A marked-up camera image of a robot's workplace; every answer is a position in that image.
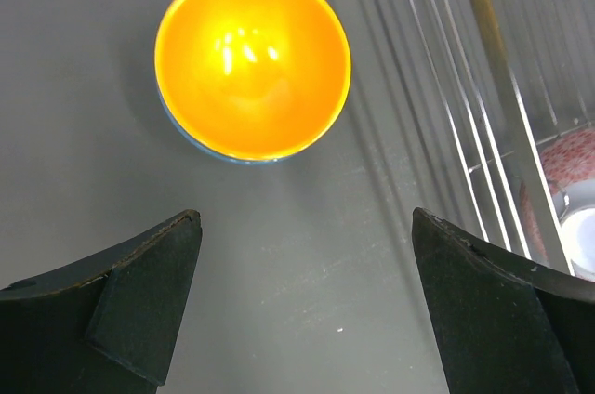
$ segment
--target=bowl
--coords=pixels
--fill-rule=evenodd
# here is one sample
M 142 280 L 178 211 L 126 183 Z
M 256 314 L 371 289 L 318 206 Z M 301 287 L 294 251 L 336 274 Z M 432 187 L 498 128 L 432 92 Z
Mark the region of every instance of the bowl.
M 564 253 L 575 275 L 595 280 L 595 129 L 564 136 L 540 154 L 549 193 L 560 220 Z M 547 259 L 536 216 L 527 191 L 521 189 L 521 213 L 525 230 Z
M 244 164 L 320 138 L 343 108 L 351 70 L 347 36 L 324 0 L 174 0 L 154 65 L 180 132 Z

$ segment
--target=table surface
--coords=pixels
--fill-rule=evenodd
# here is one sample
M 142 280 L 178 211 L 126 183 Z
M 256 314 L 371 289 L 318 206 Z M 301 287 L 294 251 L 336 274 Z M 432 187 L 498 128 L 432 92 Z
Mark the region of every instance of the table surface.
M 347 106 L 257 167 L 168 122 L 152 49 L 170 1 L 0 0 L 0 284 L 194 208 L 205 236 L 160 393 L 447 392 L 411 212 L 464 225 L 469 204 L 406 0 L 329 0 Z

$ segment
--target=blue bowl exterior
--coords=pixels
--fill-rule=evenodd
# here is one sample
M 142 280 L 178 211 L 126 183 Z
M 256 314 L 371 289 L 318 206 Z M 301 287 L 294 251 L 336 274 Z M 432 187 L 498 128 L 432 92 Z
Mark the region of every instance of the blue bowl exterior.
M 285 160 L 288 157 L 291 157 L 291 155 L 288 155 L 287 157 L 282 157 L 280 159 L 271 159 L 271 160 L 243 160 L 243 159 L 236 159 L 234 157 L 230 157 L 229 155 L 224 155 L 217 151 L 211 150 L 210 148 L 206 147 L 203 143 L 198 141 L 196 138 L 194 138 L 190 134 L 188 134 L 188 132 L 186 132 L 186 129 L 184 129 L 178 123 L 178 120 L 176 120 L 174 118 L 171 111 L 165 104 L 165 101 L 164 101 L 163 95 L 161 94 L 161 91 L 159 91 L 159 99 L 161 100 L 161 104 L 164 106 L 164 110 L 165 110 L 165 113 L 167 114 L 167 117 L 169 118 L 169 121 L 176 127 L 176 129 L 179 131 L 179 133 L 182 136 L 184 136 L 192 145 L 194 145 L 199 150 L 202 150 L 213 157 L 223 160 L 224 162 L 230 162 L 232 164 L 245 164 L 245 165 L 251 166 L 251 165 L 259 165 L 259 164 L 276 164 L 278 162 Z

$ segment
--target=gray surface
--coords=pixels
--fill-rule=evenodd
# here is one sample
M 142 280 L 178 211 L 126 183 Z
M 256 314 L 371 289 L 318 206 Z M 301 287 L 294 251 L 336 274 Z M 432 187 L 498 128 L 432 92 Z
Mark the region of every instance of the gray surface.
M 410 215 L 475 226 L 406 0 L 330 0 L 349 102 L 266 167 L 212 159 L 167 121 L 152 43 L 169 1 L 0 0 L 0 284 L 191 207 L 204 245 L 160 393 L 446 392 Z

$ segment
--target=dish rack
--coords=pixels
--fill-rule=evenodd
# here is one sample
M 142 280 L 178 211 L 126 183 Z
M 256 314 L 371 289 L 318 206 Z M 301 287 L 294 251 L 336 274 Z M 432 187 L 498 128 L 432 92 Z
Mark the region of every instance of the dish rack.
M 475 215 L 472 230 L 546 263 L 523 228 L 524 185 L 547 264 L 574 274 L 539 153 L 592 126 L 595 3 L 406 1 L 456 144 Z M 430 39 L 432 33 L 438 39 Z

